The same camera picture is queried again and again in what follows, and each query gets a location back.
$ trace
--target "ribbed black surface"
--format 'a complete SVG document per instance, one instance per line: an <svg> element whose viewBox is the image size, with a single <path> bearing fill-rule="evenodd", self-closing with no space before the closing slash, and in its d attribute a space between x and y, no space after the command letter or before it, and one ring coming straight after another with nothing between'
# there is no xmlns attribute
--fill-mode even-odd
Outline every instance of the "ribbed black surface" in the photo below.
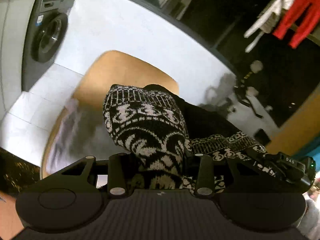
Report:
<svg viewBox="0 0 320 240"><path fill-rule="evenodd" d="M29 228L14 240L215 239L305 240L297 229L256 233L225 219L215 204L193 197L188 190L135 190L129 198L113 200L91 224L65 234L45 234Z"/></svg>

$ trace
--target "washing machine door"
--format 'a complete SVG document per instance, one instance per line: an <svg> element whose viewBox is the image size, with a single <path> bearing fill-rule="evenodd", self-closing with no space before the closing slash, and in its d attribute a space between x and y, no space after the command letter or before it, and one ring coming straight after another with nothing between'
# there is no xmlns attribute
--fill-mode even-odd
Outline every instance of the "washing machine door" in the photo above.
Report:
<svg viewBox="0 0 320 240"><path fill-rule="evenodd" d="M49 61L57 52L68 26L68 16L60 13L43 25L35 38L33 56L38 62Z"/></svg>

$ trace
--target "gray fabric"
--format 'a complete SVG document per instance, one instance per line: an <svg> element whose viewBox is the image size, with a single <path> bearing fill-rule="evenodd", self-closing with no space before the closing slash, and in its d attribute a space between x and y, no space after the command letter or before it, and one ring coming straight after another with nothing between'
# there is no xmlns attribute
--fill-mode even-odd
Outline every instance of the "gray fabric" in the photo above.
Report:
<svg viewBox="0 0 320 240"><path fill-rule="evenodd" d="M106 160L119 152L128 153L114 144L106 130L102 112L77 105L75 99L66 105L69 113L61 122L47 159L46 171L49 174L88 155Z"/></svg>
<svg viewBox="0 0 320 240"><path fill-rule="evenodd" d="M300 225L298 226L299 231L304 235L307 236L312 229L318 224L319 222L319 210L315 205L315 202L312 199L306 200L308 210L304 214Z"/></svg>

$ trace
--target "white cabinet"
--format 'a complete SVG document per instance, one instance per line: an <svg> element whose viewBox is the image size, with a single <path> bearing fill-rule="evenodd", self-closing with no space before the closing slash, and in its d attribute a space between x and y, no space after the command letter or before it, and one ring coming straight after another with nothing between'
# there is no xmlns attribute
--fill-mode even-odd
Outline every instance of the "white cabinet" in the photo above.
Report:
<svg viewBox="0 0 320 240"><path fill-rule="evenodd" d="M9 0L1 45L1 82L8 111L21 94L24 40L35 0Z"/></svg>
<svg viewBox="0 0 320 240"><path fill-rule="evenodd" d="M9 5L9 0L0 0L0 51L1 51L1 42L2 42L2 31L4 27L4 20L7 14L7 8ZM0 80L1 80L1 61L0 61ZM0 120L4 117L5 109L4 109L4 101L2 95L2 86L0 82Z"/></svg>

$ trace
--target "white tile floor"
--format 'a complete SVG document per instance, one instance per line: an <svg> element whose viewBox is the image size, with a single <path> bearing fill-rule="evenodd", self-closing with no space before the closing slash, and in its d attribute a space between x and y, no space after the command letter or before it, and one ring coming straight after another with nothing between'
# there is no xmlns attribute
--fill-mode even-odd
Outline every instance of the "white tile floor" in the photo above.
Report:
<svg viewBox="0 0 320 240"><path fill-rule="evenodd" d="M40 166L50 131L82 75L53 64L22 92L0 125L0 147Z"/></svg>

